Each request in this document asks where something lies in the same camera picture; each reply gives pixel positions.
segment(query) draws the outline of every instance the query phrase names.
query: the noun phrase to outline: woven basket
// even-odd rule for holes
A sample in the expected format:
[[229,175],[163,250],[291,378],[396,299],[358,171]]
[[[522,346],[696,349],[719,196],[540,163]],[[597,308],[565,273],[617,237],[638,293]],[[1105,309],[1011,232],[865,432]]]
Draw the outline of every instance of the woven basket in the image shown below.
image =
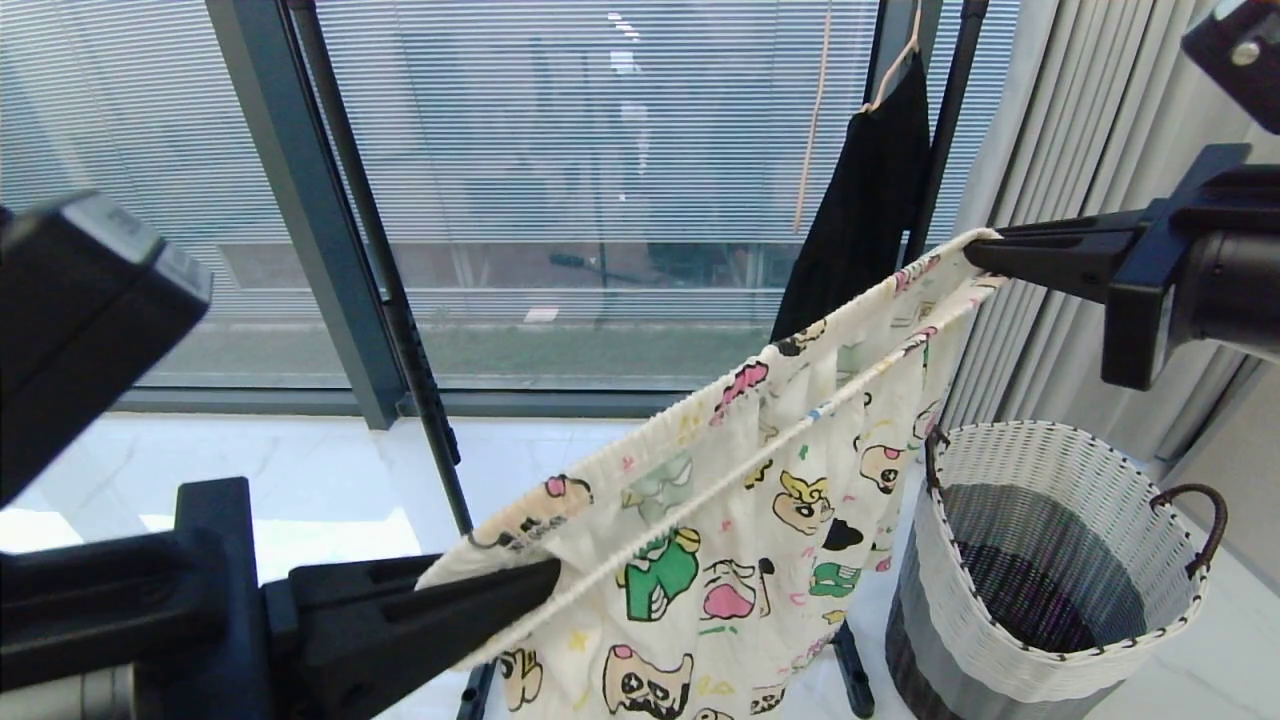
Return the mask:
[[[918,717],[1083,717],[1196,619],[1226,524],[1211,488],[1160,493],[1120,452],[1055,423],[937,430],[925,445],[886,634]],[[1190,491],[1213,502],[1203,550],[1169,507]]]

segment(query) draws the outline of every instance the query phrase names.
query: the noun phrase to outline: curtain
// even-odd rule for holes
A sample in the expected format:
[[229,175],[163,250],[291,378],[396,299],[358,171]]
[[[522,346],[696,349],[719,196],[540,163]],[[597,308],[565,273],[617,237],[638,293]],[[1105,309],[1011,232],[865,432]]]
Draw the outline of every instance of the curtain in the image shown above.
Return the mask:
[[[1280,158],[1280,140],[1180,51],[1183,32],[1212,5],[1024,5],[1005,94],[956,227],[1144,208],[1167,196],[1212,142],[1252,142],[1252,161]],[[1244,357],[1215,343],[1187,345],[1149,392],[1135,392],[1102,383],[1101,347],[1101,305],[1010,283],[974,322],[946,421],[1057,420],[1135,460],[1169,462],[1194,439]]]

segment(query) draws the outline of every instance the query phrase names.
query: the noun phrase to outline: silver screw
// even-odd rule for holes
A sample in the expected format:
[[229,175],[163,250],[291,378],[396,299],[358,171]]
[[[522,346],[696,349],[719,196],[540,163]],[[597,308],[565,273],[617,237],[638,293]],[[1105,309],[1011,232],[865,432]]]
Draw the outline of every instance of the silver screw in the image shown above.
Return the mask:
[[1258,44],[1249,40],[1248,42],[1242,42],[1231,49],[1231,63],[1238,67],[1252,65],[1254,60],[1262,55],[1262,49]]

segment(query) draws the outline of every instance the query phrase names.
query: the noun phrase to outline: gray metal window frame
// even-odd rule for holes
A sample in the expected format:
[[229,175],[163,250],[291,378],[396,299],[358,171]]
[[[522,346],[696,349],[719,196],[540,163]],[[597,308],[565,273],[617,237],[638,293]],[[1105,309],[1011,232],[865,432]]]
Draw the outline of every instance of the gray metal window frame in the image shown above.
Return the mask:
[[[868,94],[910,35],[923,3],[928,63],[942,0],[881,0]],[[227,69],[262,169],[351,389],[138,387],[115,410],[362,416],[371,429],[416,415],[384,324],[378,284],[338,174],[316,101],[289,41],[283,0],[206,0]],[[431,347],[426,347],[428,355]],[[645,419],[684,397],[673,392],[443,389],[452,416]]]

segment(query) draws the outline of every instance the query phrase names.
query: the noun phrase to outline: floor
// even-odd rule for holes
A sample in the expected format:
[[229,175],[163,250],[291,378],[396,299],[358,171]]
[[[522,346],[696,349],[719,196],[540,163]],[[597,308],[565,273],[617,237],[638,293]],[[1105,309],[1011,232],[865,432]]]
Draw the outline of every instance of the floor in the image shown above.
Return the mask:
[[[634,427],[454,420],[472,518],[495,512]],[[228,475],[251,480],[262,582],[303,564],[440,552],[456,536],[413,420],[381,433],[369,432],[358,419],[120,414],[92,425],[0,511],[0,550],[23,552],[165,529],[173,524],[180,483]],[[876,693],[876,717],[891,720],[911,716],[883,661],[893,575],[865,578],[849,615]],[[1089,717],[1280,719],[1277,666],[1280,598],[1220,552],[1197,626],[1162,646]],[[463,674],[438,676],[384,717],[453,717],[465,682]],[[852,717],[829,650],[792,683],[783,710],[795,719]],[[488,716],[506,715],[495,693]]]

